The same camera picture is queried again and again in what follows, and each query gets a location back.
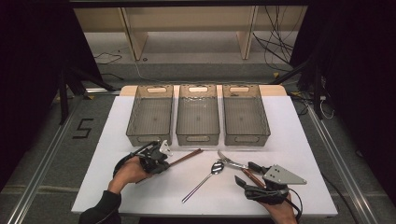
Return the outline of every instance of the silver utensil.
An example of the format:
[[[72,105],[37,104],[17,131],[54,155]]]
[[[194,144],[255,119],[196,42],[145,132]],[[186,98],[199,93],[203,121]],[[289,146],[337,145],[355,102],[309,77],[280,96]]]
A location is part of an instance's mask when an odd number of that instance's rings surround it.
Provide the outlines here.
[[[218,149],[218,155],[220,157],[220,160],[224,163],[230,164],[231,166],[239,167],[241,169],[248,169],[246,165],[228,159],[226,156],[224,156],[224,154],[221,153],[220,149]]]
[[[227,158],[226,156],[224,156],[224,154],[222,154],[222,153],[220,152],[220,150],[218,150],[218,155],[219,155],[219,157],[220,157],[220,161],[222,161],[222,162],[224,162],[224,163],[226,163],[226,164],[229,164],[229,165],[231,165],[231,166],[235,166],[235,167],[240,168],[241,171],[242,171],[247,177],[249,177],[257,186],[259,186],[259,187],[261,187],[261,188],[263,188],[263,189],[266,188],[265,183],[262,183],[262,182],[260,181],[260,179],[257,178],[257,177],[252,173],[253,171],[250,170],[250,169],[248,168],[248,166],[246,166],[246,165],[244,165],[244,164],[241,164],[241,163],[238,163],[238,162],[232,161],[231,159],[229,159],[229,158]]]
[[[195,187],[195,189],[193,189],[186,197],[184,197],[183,200],[181,200],[183,203],[186,202],[193,193],[195,193],[195,191],[198,190],[198,188],[200,188],[205,182],[206,180],[212,176],[212,175],[218,175],[219,173],[221,173],[221,171],[224,169],[224,163],[222,161],[216,161],[215,163],[213,163],[212,168],[210,169],[210,174],[203,180],[201,181],[201,183]]]

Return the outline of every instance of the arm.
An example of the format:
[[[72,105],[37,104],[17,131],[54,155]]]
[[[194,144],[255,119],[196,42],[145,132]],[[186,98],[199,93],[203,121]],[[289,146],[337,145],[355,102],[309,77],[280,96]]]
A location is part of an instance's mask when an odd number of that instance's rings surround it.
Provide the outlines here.
[[[129,183],[136,183],[151,177],[140,165],[139,158],[132,157],[117,171],[114,178],[108,183],[99,203],[83,212],[79,217],[79,224],[93,223],[120,223],[118,209],[121,204],[120,193]]]
[[[297,220],[293,213],[292,206],[284,201],[280,204],[270,205],[268,203],[259,203],[267,209],[270,213],[271,218],[276,224],[296,224]]]

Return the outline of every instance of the black sleeve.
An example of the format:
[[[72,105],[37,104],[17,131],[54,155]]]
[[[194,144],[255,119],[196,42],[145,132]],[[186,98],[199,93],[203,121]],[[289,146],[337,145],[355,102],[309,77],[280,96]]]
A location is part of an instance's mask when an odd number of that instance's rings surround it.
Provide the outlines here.
[[[79,216],[79,224],[121,224],[119,215],[119,207],[121,204],[121,196],[110,192],[103,191],[102,199],[99,203],[83,212]]]

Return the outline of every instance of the knife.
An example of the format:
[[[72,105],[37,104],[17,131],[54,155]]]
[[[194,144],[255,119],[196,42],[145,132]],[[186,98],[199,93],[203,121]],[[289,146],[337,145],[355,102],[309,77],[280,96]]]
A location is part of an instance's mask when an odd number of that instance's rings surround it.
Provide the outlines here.
[[[253,170],[249,169],[248,166],[230,160],[229,158],[227,158],[226,156],[224,156],[224,154],[222,154],[222,153],[220,152],[220,150],[218,150],[218,155],[219,155],[219,157],[220,157],[220,160],[221,160],[222,162],[224,162],[225,164],[229,164],[229,165],[231,165],[231,166],[240,168],[240,169],[242,170],[242,172],[243,172],[247,177],[249,177],[258,187],[261,187],[261,188],[263,188],[263,189],[266,188],[265,184],[262,183],[262,182],[260,181],[260,179],[257,178],[257,177],[252,173]]]

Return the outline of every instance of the brown chopstick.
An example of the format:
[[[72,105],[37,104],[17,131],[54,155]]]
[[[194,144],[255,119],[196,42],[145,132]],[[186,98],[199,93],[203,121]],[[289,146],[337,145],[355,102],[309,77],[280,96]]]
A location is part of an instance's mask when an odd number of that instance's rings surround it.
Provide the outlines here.
[[[186,155],[186,156],[184,156],[184,157],[178,159],[177,161],[171,162],[169,165],[170,165],[170,166],[174,166],[174,165],[176,165],[176,164],[178,164],[178,163],[180,163],[180,162],[182,162],[182,161],[184,161],[184,160],[187,160],[187,159],[189,159],[189,158],[191,158],[191,157],[193,157],[193,156],[195,156],[195,155],[200,154],[201,152],[203,152],[203,150],[201,150],[200,148],[195,149],[195,150],[194,150],[193,152],[191,152],[190,154],[188,154],[188,155]]]
[[[253,173],[249,171],[249,169],[242,168],[242,172],[247,175],[258,187],[265,189],[265,184],[260,181]]]

